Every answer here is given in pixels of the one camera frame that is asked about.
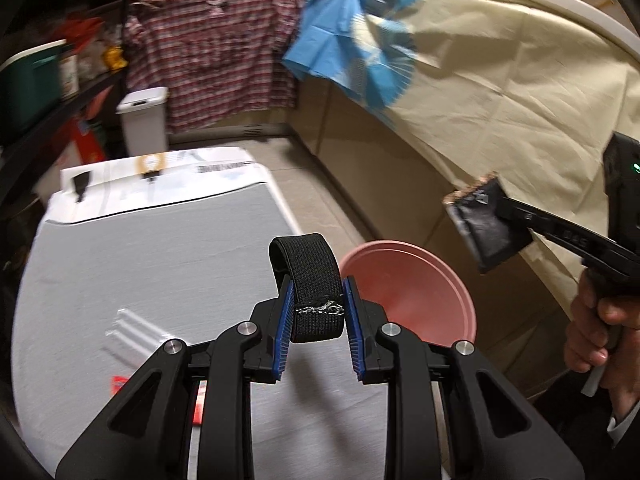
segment blue gripper pad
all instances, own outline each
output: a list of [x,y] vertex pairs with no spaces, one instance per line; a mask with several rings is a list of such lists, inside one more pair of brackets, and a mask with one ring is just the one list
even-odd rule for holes
[[280,320],[273,344],[273,375],[277,381],[282,377],[282,373],[287,364],[287,354],[289,353],[289,341],[291,338],[291,330],[293,328],[293,301],[294,301],[294,284],[289,282],[287,293],[282,305]]
[[347,325],[347,334],[349,336],[349,350],[351,351],[351,363],[353,371],[356,372],[358,380],[361,381],[365,373],[364,364],[364,339],[362,330],[360,329],[360,320],[358,319],[358,311],[353,298],[353,291],[349,280],[345,278],[342,282],[344,289],[344,319]]

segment floor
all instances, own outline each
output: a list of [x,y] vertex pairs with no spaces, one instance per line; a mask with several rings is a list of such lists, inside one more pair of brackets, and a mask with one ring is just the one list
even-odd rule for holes
[[338,261],[350,250],[373,240],[362,220],[294,137],[207,140],[172,145],[175,150],[204,146],[246,149],[267,167],[305,233],[324,236]]

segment screw head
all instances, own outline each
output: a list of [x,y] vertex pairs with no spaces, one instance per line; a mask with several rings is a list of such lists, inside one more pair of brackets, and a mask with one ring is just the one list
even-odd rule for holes
[[380,330],[388,336],[395,336],[400,333],[400,327],[395,323],[385,323]]
[[256,330],[258,330],[257,325],[251,321],[243,321],[238,325],[238,333],[242,335],[251,335]]
[[177,339],[169,339],[166,343],[164,343],[164,351],[168,354],[177,354],[180,350],[182,350],[182,341]]
[[456,343],[456,351],[462,355],[471,355],[475,350],[471,341],[458,341]]

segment black elastic strap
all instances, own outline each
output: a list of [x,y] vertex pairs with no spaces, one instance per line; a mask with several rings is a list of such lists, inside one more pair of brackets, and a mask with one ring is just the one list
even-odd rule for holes
[[291,342],[340,337],[344,328],[340,270],[322,235],[274,238],[269,245],[269,258],[278,289],[287,275],[294,283]]

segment white trash can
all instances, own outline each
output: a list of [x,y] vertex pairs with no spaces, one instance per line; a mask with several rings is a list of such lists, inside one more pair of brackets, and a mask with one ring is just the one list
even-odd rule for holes
[[164,153],[168,150],[164,132],[166,86],[127,94],[116,109],[129,156]]

